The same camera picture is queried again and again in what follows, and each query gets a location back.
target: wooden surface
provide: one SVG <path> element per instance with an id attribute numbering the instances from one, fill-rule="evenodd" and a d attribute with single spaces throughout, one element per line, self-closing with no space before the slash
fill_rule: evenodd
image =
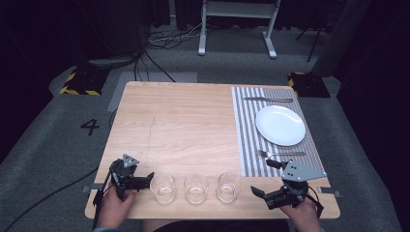
<path id="1" fill-rule="evenodd" d="M 268 210 L 250 186 L 270 192 L 282 186 L 280 178 L 244 177 L 243 189 L 229 204 L 217 197 L 222 172 L 241 173 L 232 85 L 129 82 L 102 155 L 95 183 L 103 183 L 108 167 L 123 154 L 138 160 L 135 176 L 166 172 L 176 179 L 177 194 L 167 205 L 158 203 L 149 189 L 141 190 L 128 218 L 287 218 L 280 209 Z M 263 86 L 264 88 L 289 88 Z M 200 205 L 184 195 L 185 177 L 197 172 L 208 177 L 208 196 Z M 309 181 L 314 189 L 329 187 L 327 178 Z M 85 215 L 93 218 L 90 194 Z M 319 194 L 325 207 L 322 218 L 338 218 L 332 194 Z"/>

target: drinking glass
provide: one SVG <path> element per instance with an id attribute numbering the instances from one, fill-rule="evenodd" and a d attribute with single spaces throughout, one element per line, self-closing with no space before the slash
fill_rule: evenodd
<path id="1" fill-rule="evenodd" d="M 162 204 L 168 204 L 175 198 L 175 178 L 171 174 L 160 173 L 151 180 L 150 190 Z"/>
<path id="2" fill-rule="evenodd" d="M 190 203 L 200 204 L 206 198 L 208 179 L 200 174 L 190 174 L 184 182 L 185 195 Z"/>
<path id="3" fill-rule="evenodd" d="M 218 178 L 218 198 L 229 203 L 235 200 L 242 189 L 242 177 L 233 172 L 225 172 Z"/>

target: striped placemat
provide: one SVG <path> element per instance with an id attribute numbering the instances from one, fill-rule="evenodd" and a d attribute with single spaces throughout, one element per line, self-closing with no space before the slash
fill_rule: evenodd
<path id="1" fill-rule="evenodd" d="M 246 97 L 266 97 L 276 99 L 293 99 L 293 102 L 245 101 Z M 235 110 L 235 120 L 238 133 L 238 145 L 241 156 L 242 175 L 247 177 L 278 177 L 282 170 L 266 165 L 265 160 L 257 155 L 257 150 L 269 152 L 298 152 L 305 156 L 273 156 L 272 160 L 294 160 L 306 166 L 324 171 L 322 162 L 317 154 L 302 109 L 293 89 L 288 88 L 249 88 L 232 87 L 232 99 Z M 255 118 L 257 112 L 269 105 L 281 105 L 297 113 L 305 123 L 307 132 L 305 138 L 293 146 L 279 146 L 265 139 L 257 130 Z"/>

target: white plate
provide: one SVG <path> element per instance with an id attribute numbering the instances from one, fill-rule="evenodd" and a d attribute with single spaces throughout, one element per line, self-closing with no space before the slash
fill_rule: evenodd
<path id="1" fill-rule="evenodd" d="M 262 136 L 280 146 L 299 143 L 307 131 L 298 114 L 278 105 L 262 108 L 256 114 L 256 127 Z"/>

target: person's arm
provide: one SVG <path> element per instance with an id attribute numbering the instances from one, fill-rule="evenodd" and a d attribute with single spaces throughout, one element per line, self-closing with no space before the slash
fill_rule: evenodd
<path id="1" fill-rule="evenodd" d="M 290 217 L 299 232 L 322 231 L 316 214 L 316 205 L 310 199 L 305 198 L 296 208 L 283 206 L 280 209 Z"/>
<path id="2" fill-rule="evenodd" d="M 99 217 L 99 227 L 96 228 L 94 232 L 118 231 L 118 228 L 127 217 L 135 196 L 136 190 L 132 190 L 123 202 L 118 198 L 116 187 L 110 187 L 106 195 L 103 197 L 102 209 Z"/>

